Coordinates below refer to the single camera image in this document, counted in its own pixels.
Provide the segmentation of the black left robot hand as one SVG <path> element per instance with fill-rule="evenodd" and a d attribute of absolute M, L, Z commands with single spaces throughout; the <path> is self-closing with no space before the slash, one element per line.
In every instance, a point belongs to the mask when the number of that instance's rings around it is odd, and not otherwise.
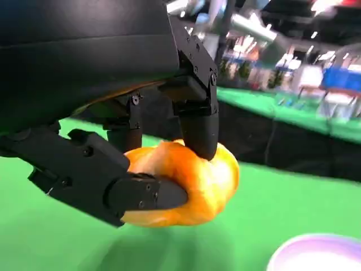
<path fill-rule="evenodd" d="M 191 199 L 162 173 L 132 173 L 139 95 L 173 102 L 185 145 L 214 157 L 217 67 L 162 1 L 2 1 L 1 155 L 33 166 L 48 196 L 114 226 L 127 211 Z"/>

